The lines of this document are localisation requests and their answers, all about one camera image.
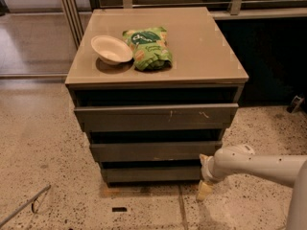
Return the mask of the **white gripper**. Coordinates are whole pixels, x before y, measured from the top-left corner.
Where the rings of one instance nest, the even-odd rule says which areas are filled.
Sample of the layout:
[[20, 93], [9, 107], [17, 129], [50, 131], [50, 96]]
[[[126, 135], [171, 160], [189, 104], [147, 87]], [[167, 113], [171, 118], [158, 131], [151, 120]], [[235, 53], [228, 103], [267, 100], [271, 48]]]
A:
[[214, 165], [213, 156], [200, 154], [200, 161], [201, 161], [201, 176], [204, 181], [201, 181], [199, 183], [196, 200], [203, 201], [213, 191], [213, 185], [211, 183], [218, 183], [220, 182], [220, 179], [217, 178], [212, 172], [212, 168]]

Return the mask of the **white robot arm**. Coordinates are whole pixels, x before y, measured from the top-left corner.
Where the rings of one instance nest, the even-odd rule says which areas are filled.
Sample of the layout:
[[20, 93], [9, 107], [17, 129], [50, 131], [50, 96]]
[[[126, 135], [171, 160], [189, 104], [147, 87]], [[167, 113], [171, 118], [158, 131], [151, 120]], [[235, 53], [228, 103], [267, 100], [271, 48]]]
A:
[[293, 189], [285, 230], [307, 227], [307, 156], [256, 155], [247, 145], [218, 149], [212, 156], [200, 155], [201, 181], [197, 200], [204, 200], [213, 185], [235, 173], [251, 174]]

